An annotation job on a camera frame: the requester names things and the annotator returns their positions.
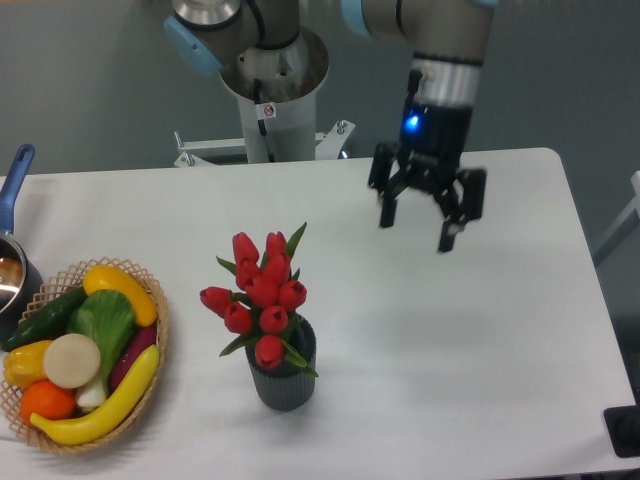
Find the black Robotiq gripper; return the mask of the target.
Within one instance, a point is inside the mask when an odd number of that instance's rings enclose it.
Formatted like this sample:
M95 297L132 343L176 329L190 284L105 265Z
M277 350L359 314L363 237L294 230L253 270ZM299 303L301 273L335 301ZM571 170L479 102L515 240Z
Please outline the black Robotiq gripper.
M466 224L482 218L487 170L458 170L472 114L470 106L405 103L400 143L379 143L369 173L368 186L377 191L381 205L381 228L394 225L397 197L409 186L436 195L443 215L439 253L450 252ZM419 167L429 168L432 187L414 172L412 152Z

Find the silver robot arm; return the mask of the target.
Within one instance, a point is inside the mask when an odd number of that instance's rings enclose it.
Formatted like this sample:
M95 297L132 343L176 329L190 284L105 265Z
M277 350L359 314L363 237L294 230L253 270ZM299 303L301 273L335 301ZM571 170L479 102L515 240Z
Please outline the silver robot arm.
M431 195L443 224L438 249L483 213L486 171L460 158L471 123L495 5L491 1L345 1L349 27L413 49L399 138L380 143L368 184L391 227L406 189ZM296 1L176 1L165 33L182 59L219 77L239 105L251 163L312 160L316 95L329 59Z

